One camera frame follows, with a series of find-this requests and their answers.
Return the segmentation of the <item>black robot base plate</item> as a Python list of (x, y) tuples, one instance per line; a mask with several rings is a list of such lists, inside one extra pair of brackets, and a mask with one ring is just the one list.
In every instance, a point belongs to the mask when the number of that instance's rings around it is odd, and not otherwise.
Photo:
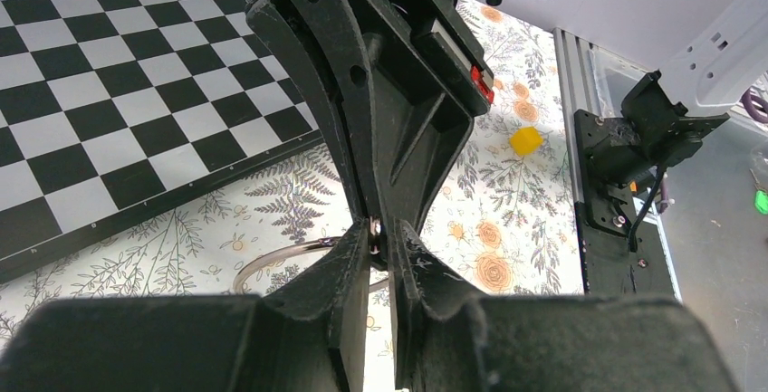
[(651, 164), (638, 153), (638, 136), (622, 118), (573, 114), (579, 193), (575, 202), (584, 290), (592, 295), (652, 294), (675, 297), (658, 227), (642, 222), (629, 183)]

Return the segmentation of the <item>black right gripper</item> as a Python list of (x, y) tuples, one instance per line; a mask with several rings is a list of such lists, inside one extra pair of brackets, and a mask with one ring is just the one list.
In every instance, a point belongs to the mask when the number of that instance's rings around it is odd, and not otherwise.
[(354, 218), (378, 218), (385, 270), (396, 223), (419, 231), (494, 101), (457, 0), (253, 0), (246, 21), (305, 98)]

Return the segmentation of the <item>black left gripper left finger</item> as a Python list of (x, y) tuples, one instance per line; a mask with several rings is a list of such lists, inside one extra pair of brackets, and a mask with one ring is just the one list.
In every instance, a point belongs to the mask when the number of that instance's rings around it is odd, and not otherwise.
[(51, 301), (1, 358), (4, 391), (359, 391), (370, 224), (258, 295)]

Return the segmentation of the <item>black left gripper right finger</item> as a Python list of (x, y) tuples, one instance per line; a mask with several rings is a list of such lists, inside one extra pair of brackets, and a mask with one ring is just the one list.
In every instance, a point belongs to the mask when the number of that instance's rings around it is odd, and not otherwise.
[(411, 391), (735, 391), (710, 334), (668, 298), (492, 296), (412, 225), (387, 231), (395, 383)]

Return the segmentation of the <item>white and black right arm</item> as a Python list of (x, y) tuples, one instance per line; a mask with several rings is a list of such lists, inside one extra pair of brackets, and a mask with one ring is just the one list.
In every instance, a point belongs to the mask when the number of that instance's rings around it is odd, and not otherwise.
[[(294, 79), (340, 171), (379, 270), (397, 224), (421, 227), (494, 73), (458, 0), (251, 0), (246, 21)], [(646, 68), (618, 121), (631, 145), (588, 166), (623, 184), (671, 167), (725, 121), (767, 67), (767, 0), (485, 0)]]

